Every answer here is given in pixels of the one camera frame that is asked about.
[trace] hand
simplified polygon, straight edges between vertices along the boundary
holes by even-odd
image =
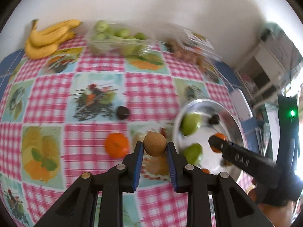
[[[256,189],[249,191],[248,196],[255,202],[257,199]],[[288,201],[286,206],[271,206],[268,204],[258,204],[260,210],[268,217],[275,227],[290,227],[292,213],[295,208],[295,202]]]

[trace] green light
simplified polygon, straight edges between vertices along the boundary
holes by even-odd
[[[290,111],[290,115],[291,115],[292,117],[294,117],[294,115],[295,115],[294,110],[291,110],[291,111]]]

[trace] banana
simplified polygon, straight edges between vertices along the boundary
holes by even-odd
[[[73,39],[75,37],[76,33],[74,33],[73,31],[68,31],[67,33],[65,33],[61,38],[59,38],[57,41],[55,41],[55,44],[61,44],[67,40]]]
[[[51,55],[58,49],[58,44],[51,44],[45,47],[36,48],[29,40],[25,42],[25,53],[30,59],[36,60]]]
[[[81,24],[82,24],[82,22],[78,19],[70,19],[70,20],[62,21],[62,22],[59,22],[55,25],[52,25],[52,26],[40,31],[40,33],[43,34],[43,35],[46,35],[46,34],[49,34],[53,31],[55,31],[55,30],[58,30],[59,28],[61,28],[63,26],[67,26],[67,27],[69,27],[69,29],[73,29],[73,28],[78,27]]]
[[[67,26],[63,26],[49,34],[41,34],[36,29],[37,20],[33,20],[31,33],[29,34],[29,41],[35,47],[43,47],[46,45],[50,45],[61,38],[69,28]]]

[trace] metal screw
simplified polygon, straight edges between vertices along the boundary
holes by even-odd
[[[82,177],[83,179],[87,179],[87,178],[90,178],[90,177],[91,177],[91,174],[88,173],[88,172],[82,173],[81,177]]]
[[[221,172],[221,173],[220,173],[220,176],[221,176],[222,178],[228,178],[229,174],[226,173],[226,172]]]
[[[116,166],[116,168],[117,168],[118,170],[124,170],[124,169],[126,168],[126,165],[124,165],[124,164],[119,164],[119,165]]]
[[[187,164],[187,165],[185,166],[185,169],[191,171],[191,170],[194,169],[194,166],[191,165],[191,164]]]

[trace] stainless steel plate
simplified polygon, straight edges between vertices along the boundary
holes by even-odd
[[[202,125],[192,135],[184,136],[180,133],[180,124],[183,116],[187,113],[198,113],[201,115]],[[210,126],[207,120],[214,114],[220,117],[220,124]],[[229,141],[232,141],[240,146],[244,146],[243,137],[239,126],[230,112],[221,104],[210,99],[197,99],[191,101],[184,106],[177,115],[172,132],[172,141],[175,144],[177,153],[182,153],[183,150],[193,143],[199,143],[203,147],[201,163],[199,168],[206,168],[212,174],[227,172],[236,182],[240,180],[242,170],[236,166],[224,166],[222,153],[215,153],[208,144],[208,139],[215,133],[223,133]]]

